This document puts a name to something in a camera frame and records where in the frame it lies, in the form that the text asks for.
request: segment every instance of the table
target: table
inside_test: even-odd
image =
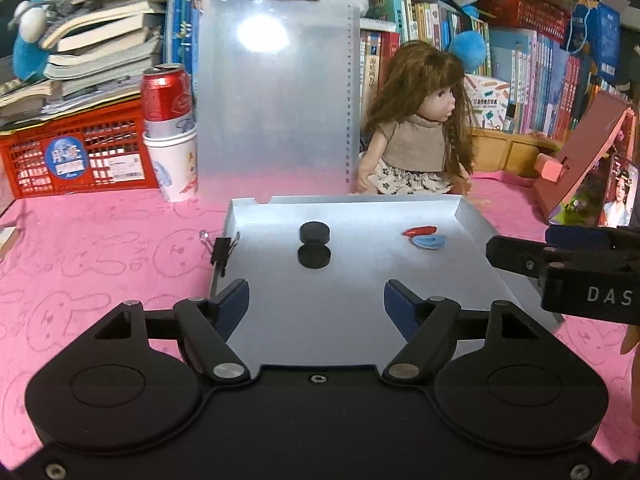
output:
[[[528,186],[503,173],[477,174],[470,199],[501,234],[543,240]],[[2,216],[24,231],[0,264],[0,462],[13,468],[40,447],[23,404],[30,377],[110,308],[130,299],[170,308],[208,296],[209,255],[198,232],[219,233],[225,210],[132,190],[23,200]],[[623,335],[621,325],[578,318],[557,334],[609,387],[594,444],[610,460],[634,460],[640,449],[630,421],[631,356],[619,355]],[[151,345],[178,356],[173,342]]]

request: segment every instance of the black binder clip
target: black binder clip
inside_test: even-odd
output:
[[[211,254],[209,263],[211,263],[212,267],[219,270],[220,276],[224,278],[226,273],[226,263],[240,241],[240,231],[238,231],[233,240],[231,238],[220,237],[216,238],[213,241],[213,244],[211,243],[209,233],[206,231],[200,231],[200,241]]]

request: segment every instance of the wooden drawer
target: wooden drawer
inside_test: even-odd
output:
[[[534,178],[539,153],[551,155],[561,144],[529,135],[510,135],[497,130],[474,129],[476,171],[505,170],[519,176]]]

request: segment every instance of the red storage box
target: red storage box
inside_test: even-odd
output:
[[[478,0],[476,7],[490,25],[532,28],[564,46],[571,13],[545,0]]]
[[[158,187],[142,141],[140,99],[0,137],[16,198]]]

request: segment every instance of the soda can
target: soda can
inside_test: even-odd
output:
[[[173,137],[194,127],[191,81],[183,65],[164,63],[145,70],[141,94],[147,137]]]

